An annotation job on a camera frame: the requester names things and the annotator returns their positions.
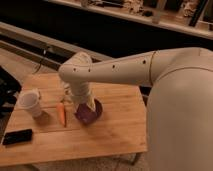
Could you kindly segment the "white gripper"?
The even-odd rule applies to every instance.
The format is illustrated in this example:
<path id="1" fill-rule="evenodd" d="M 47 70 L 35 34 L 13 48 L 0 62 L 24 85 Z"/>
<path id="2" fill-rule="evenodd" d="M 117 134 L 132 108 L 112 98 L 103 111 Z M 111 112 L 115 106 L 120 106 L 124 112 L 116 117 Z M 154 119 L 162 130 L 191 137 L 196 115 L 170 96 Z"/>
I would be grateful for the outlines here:
<path id="1" fill-rule="evenodd" d="M 95 99 L 92 97 L 92 92 L 88 82 L 70 83 L 70 91 L 65 91 L 61 101 L 71 102 L 77 104 L 87 104 L 87 106 L 94 111 L 96 109 Z"/>

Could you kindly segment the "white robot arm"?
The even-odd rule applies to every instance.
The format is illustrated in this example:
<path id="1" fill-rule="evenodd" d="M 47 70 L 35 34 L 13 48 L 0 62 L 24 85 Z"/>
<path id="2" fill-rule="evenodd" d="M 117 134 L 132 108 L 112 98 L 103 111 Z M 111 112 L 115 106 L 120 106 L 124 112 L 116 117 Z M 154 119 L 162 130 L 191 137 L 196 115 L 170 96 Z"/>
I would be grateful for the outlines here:
<path id="1" fill-rule="evenodd" d="M 213 50 L 155 50 L 97 63 L 78 52 L 59 76 L 79 105 L 92 98 L 91 82 L 149 87 L 149 171 L 213 171 Z"/>

